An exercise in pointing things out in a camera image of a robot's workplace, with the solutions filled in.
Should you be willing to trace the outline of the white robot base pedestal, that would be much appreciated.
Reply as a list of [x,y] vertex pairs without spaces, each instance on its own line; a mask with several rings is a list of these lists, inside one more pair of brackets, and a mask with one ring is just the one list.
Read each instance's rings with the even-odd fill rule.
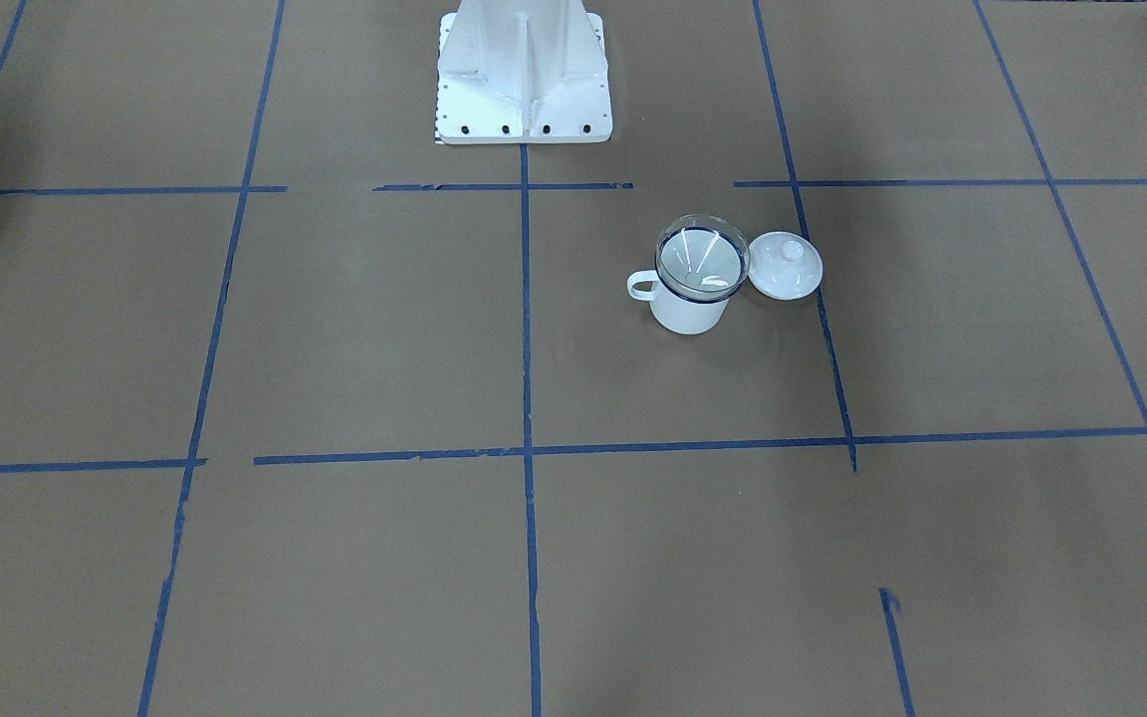
[[604,23],[582,1],[461,1],[438,28],[442,145],[606,142]]

